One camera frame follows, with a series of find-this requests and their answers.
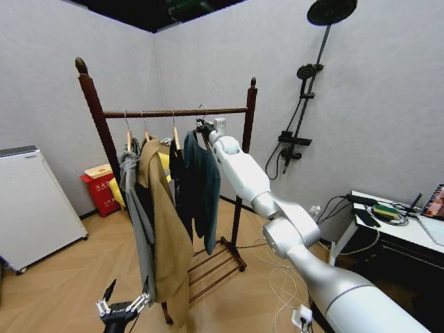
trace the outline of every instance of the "beige coat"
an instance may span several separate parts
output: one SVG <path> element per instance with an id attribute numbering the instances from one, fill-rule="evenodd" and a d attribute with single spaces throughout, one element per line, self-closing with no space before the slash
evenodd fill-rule
<path id="1" fill-rule="evenodd" d="M 149 189 L 153 201 L 155 302 L 166 301 L 175 325 L 182 326 L 187 321 L 188 268 L 194 250 L 174 207 L 159 149 L 160 142 L 156 137 L 143 143 L 137 182 Z"/>

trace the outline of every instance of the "mini fridge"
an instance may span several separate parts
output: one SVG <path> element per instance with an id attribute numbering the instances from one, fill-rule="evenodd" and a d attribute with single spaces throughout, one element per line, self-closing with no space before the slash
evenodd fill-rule
<path id="1" fill-rule="evenodd" d="M 17 273 L 77 239 L 87 239 L 36 146 L 0 150 L 0 191 L 0 256 Z"/>

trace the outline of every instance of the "gray jacket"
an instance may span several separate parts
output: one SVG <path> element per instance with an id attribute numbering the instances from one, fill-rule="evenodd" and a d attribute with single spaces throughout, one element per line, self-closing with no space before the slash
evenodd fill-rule
<path id="1" fill-rule="evenodd" d="M 139 157 L 137 152 L 134 153 L 125 149 L 117 154 L 117 159 L 120 164 L 120 187 L 125 191 L 128 213 L 133 223 L 142 287 L 146 281 L 146 276 L 148 276 L 148 292 L 151 300 L 154 300 L 154 261 L 150 248 L 154 245 L 154 231 L 135 191 L 136 168 Z"/>

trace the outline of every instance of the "shower head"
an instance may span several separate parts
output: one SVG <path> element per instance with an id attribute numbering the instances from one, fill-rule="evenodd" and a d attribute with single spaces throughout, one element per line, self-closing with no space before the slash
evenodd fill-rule
<path id="1" fill-rule="evenodd" d="M 306 65 L 299 67 L 296 75 L 301 80 L 307 80 L 308 78 L 311 78 L 314 75 L 315 71 L 316 70 L 312 64 L 306 64 Z"/>
<path id="2" fill-rule="evenodd" d="M 328 26 L 349 17 L 357 0 L 317 0 L 308 10 L 307 19 L 315 26 Z"/>
<path id="3" fill-rule="evenodd" d="M 314 94 L 306 94 L 305 93 L 305 85 L 307 84 L 307 80 L 314 76 L 316 73 L 316 67 L 312 64 L 306 64 L 301 67 L 299 67 L 298 72 L 296 75 L 302 80 L 302 85 L 300 86 L 300 98 L 307 98 L 312 99 L 314 97 Z"/>

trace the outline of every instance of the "clothes rack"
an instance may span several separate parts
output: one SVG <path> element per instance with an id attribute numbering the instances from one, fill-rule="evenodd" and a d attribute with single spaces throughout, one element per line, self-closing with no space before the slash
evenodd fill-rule
<path id="1" fill-rule="evenodd" d="M 76 68 L 79 73 L 79 83 L 82 88 L 83 94 L 85 95 L 85 99 L 87 101 L 89 111 L 91 112 L 92 118 L 94 120 L 94 124 L 96 125 L 97 133 L 99 134 L 100 140 L 102 142 L 103 148 L 105 149 L 106 156 L 108 158 L 108 161 L 110 162 L 112 171 L 114 173 L 114 176 L 116 178 L 117 184 L 120 184 L 120 167 L 119 163 L 117 161 L 117 152 L 116 148 L 114 146 L 114 142 L 112 141 L 112 136 L 110 133 L 110 129 L 108 128 L 108 124 L 106 122 L 106 119 L 124 119 L 125 115 L 127 118 L 151 118 L 151 117 L 172 117 L 173 111 L 103 111 L 99 96 L 97 95 L 96 88 L 94 86 L 94 82 L 92 78 L 88 74 L 87 66 L 85 62 L 81 58 L 76 58 L 75 60 Z M 253 129 L 253 119 L 255 116 L 255 105 L 256 105 L 256 96 L 257 96 L 257 88 L 256 86 L 256 79 L 253 77 L 251 79 L 250 87 L 248 88 L 247 92 L 247 103 L 246 108 L 230 108 L 230 109 L 209 109 L 209 110 L 174 110 L 174 116 L 175 117 L 183 117 L 183 116 L 199 116 L 199 115 L 210 115 L 210 114 L 236 114 L 236 113 L 245 113 L 245 119 L 244 119 L 244 133 L 242 135 L 242 150 L 245 153 L 248 153 L 250 150 L 250 142 L 251 142 L 251 132 Z M 208 258 L 204 259 L 203 261 L 199 262 L 195 266 L 191 267 L 189 269 L 189 272 L 193 271 L 194 269 L 198 268 L 205 262 L 210 261 L 211 259 L 214 259 L 221 253 L 225 251 L 229 251 L 231 254 L 231 257 L 224 260 L 223 262 L 217 264 L 216 266 L 212 267 L 210 270 L 206 271 L 204 274 L 194 278 L 189 282 L 189 285 L 193 285 L 200 279 L 204 278 L 211 272 L 215 271 L 219 267 L 223 266 L 224 264 L 228 263 L 232 259 L 234 259 L 237 262 L 237 267 L 233 268 L 232 270 L 225 273 L 223 276 L 221 276 L 219 279 L 211 283 L 208 287 L 204 288 L 202 291 L 198 292 L 196 295 L 192 296 L 189 299 L 189 302 L 193 302 L 195 299 L 203 295 L 205 292 L 210 290 L 212 287 L 223 281 L 225 278 L 227 278 L 229 275 L 234 273 L 237 269 L 239 269 L 241 272 L 245 271 L 245 268 L 247 267 L 247 264 L 245 261 L 241 258 L 241 255 L 239 254 L 239 251 L 236 248 L 236 242 L 237 242 L 237 234 L 239 231 L 239 219 L 241 215 L 241 206 L 242 206 L 242 199 L 240 197 L 236 197 L 236 203 L 234 208 L 234 217 L 233 217 L 233 228 L 232 228 L 232 235 L 231 235 L 231 241 L 228 241 L 225 237 L 221 237 L 221 240 L 218 241 L 221 245 L 224 246 L 223 250 L 220 250 L 219 252 L 209 256 Z M 194 255 L 197 256 L 201 253 L 203 253 L 205 250 L 198 251 Z M 167 312 L 166 312 L 166 304 L 162 303 L 162 308 L 164 309 L 165 319 L 166 321 L 170 321 Z"/>

